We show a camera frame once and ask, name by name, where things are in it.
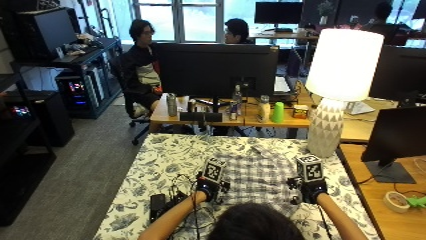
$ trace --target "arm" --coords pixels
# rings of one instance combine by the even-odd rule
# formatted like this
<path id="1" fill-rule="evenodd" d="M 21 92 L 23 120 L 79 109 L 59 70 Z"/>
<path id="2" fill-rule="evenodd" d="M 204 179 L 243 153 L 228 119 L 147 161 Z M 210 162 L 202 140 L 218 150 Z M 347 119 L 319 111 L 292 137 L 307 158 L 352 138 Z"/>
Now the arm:
<path id="1" fill-rule="evenodd" d="M 203 192 L 196 191 L 195 193 L 195 204 L 206 200 Z M 179 204 L 176 204 L 158 219 L 154 221 L 145 231 L 138 236 L 138 240 L 162 240 L 166 239 L 172 233 L 175 227 L 182 222 L 183 218 L 192 211 L 192 197 L 190 195 Z"/>
<path id="2" fill-rule="evenodd" d="M 328 215 L 336 231 L 343 240 L 348 239 L 365 239 L 360 229 L 354 221 L 347 217 L 342 209 L 336 206 L 335 202 L 326 193 L 319 193 L 316 203 Z"/>

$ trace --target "white lampshade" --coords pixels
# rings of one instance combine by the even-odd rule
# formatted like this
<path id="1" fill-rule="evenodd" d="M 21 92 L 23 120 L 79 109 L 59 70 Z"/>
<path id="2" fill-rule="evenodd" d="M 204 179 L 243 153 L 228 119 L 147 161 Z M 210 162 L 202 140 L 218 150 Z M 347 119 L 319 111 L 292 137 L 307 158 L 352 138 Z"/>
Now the white lampshade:
<path id="1" fill-rule="evenodd" d="M 306 88 L 340 101 L 363 100 L 369 91 L 383 36 L 350 29 L 324 29 L 316 44 Z"/>

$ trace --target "lamp base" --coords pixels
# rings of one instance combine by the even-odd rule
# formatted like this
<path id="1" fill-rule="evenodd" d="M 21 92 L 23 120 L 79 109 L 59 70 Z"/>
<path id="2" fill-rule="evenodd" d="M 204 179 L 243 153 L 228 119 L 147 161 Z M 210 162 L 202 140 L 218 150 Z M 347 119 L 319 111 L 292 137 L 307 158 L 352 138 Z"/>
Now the lamp base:
<path id="1" fill-rule="evenodd" d="M 340 140 L 343 128 L 343 102 L 322 98 L 311 117 L 307 150 L 316 157 L 330 157 Z"/>

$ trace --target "dark hair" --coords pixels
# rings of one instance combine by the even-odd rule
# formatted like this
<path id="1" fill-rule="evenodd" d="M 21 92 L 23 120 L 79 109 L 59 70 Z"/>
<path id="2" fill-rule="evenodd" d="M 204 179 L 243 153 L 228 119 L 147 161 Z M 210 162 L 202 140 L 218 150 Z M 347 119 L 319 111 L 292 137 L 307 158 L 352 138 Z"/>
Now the dark hair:
<path id="1" fill-rule="evenodd" d="M 303 240 L 294 223 L 270 206 L 243 203 L 219 216 L 207 240 Z"/>
<path id="2" fill-rule="evenodd" d="M 224 22 L 228 32 L 235 36 L 240 36 L 239 42 L 244 42 L 248 37 L 248 24 L 239 18 L 228 19 Z"/>
<path id="3" fill-rule="evenodd" d="M 130 25 L 130 29 L 129 29 L 129 34 L 130 37 L 133 38 L 133 42 L 137 41 L 137 37 L 142 34 L 143 32 L 143 28 L 148 26 L 151 29 L 151 32 L 154 33 L 155 30 L 150 24 L 150 22 L 147 22 L 146 20 L 141 20 L 141 19 L 134 19 Z"/>
<path id="4" fill-rule="evenodd" d="M 389 15 L 389 12 L 391 12 L 391 5 L 388 2 L 380 2 L 379 4 L 376 4 L 373 14 L 377 19 L 385 20 L 385 18 Z"/>

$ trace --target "gray carpet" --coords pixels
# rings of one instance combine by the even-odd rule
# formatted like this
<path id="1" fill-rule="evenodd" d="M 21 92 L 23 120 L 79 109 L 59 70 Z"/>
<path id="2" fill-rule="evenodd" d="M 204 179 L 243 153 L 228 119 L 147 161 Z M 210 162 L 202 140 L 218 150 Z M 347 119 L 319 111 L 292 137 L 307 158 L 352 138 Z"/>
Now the gray carpet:
<path id="1" fill-rule="evenodd" d="M 130 140 L 145 125 L 127 123 L 123 106 L 115 105 L 97 120 L 73 120 L 75 135 L 54 149 L 55 162 L 14 223 L 0 227 L 1 240 L 93 238 L 141 146 Z M 286 129 L 242 129 L 252 137 L 286 134 Z M 306 130 L 296 138 L 306 138 Z"/>

